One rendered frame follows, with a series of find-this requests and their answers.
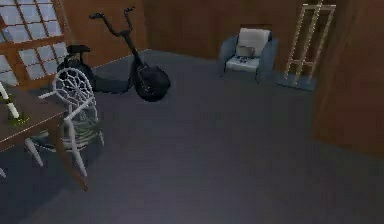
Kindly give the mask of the pale wooden rack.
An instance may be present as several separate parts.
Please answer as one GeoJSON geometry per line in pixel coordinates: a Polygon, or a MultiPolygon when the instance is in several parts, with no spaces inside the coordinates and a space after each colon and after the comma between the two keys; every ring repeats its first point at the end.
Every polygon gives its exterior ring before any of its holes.
{"type": "Polygon", "coordinates": [[[319,64],[320,56],[336,12],[336,7],[336,4],[324,4],[324,0],[318,0],[316,4],[302,4],[285,70],[276,80],[278,85],[305,91],[315,90],[317,81],[314,78],[314,73],[319,64]],[[312,17],[308,30],[305,34],[303,49],[299,54],[299,58],[297,58],[298,53],[296,50],[299,43],[299,37],[302,32],[305,14],[309,11],[312,12],[312,17]],[[310,49],[316,26],[320,18],[320,13],[322,11],[328,12],[327,20],[325,27],[321,32],[320,41],[316,49],[314,59],[312,61],[308,61],[307,53],[310,49]]]}

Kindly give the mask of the brown framed window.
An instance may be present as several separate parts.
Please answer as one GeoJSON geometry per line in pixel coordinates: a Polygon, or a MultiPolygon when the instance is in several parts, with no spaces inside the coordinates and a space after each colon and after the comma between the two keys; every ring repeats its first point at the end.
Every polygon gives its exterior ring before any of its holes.
{"type": "Polygon", "coordinates": [[[0,81],[49,84],[67,55],[62,0],[0,0],[0,81]]]}

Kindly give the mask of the black exercise bike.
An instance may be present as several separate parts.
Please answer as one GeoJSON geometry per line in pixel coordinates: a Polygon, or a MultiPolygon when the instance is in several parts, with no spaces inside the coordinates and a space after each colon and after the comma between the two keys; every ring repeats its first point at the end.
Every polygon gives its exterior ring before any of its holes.
{"type": "Polygon", "coordinates": [[[116,31],[102,12],[89,15],[90,19],[102,19],[108,30],[115,37],[122,37],[128,45],[133,61],[129,66],[127,80],[114,80],[97,76],[89,65],[83,60],[83,54],[90,52],[91,49],[82,44],[71,44],[66,47],[68,55],[58,65],[57,71],[64,68],[75,68],[80,70],[88,78],[92,89],[95,92],[118,94],[128,92],[134,88],[137,95],[147,102],[157,102],[162,100],[171,87],[168,74],[159,66],[151,66],[144,62],[132,41],[131,32],[133,26],[129,18],[129,13],[135,9],[134,6],[125,8],[123,13],[128,24],[126,30],[116,31]]]}

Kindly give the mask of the white cushion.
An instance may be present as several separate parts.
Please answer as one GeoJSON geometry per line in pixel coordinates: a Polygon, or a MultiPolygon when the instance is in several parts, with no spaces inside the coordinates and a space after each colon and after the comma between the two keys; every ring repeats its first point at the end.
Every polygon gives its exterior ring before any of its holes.
{"type": "Polygon", "coordinates": [[[269,41],[271,31],[265,29],[241,28],[236,46],[236,54],[244,57],[260,57],[269,41]]]}

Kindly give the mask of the brown wooden table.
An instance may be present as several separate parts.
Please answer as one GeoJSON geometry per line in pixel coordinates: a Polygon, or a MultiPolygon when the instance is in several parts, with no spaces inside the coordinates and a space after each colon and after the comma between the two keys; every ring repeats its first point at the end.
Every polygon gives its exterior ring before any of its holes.
{"type": "Polygon", "coordinates": [[[45,99],[39,99],[36,95],[18,87],[6,85],[6,88],[19,114],[25,115],[28,120],[21,125],[12,125],[8,120],[8,108],[0,101],[0,152],[12,146],[23,145],[27,138],[47,130],[50,141],[66,170],[80,187],[87,191],[88,186],[85,179],[72,166],[72,161],[68,158],[61,140],[60,126],[65,109],[45,99]]]}

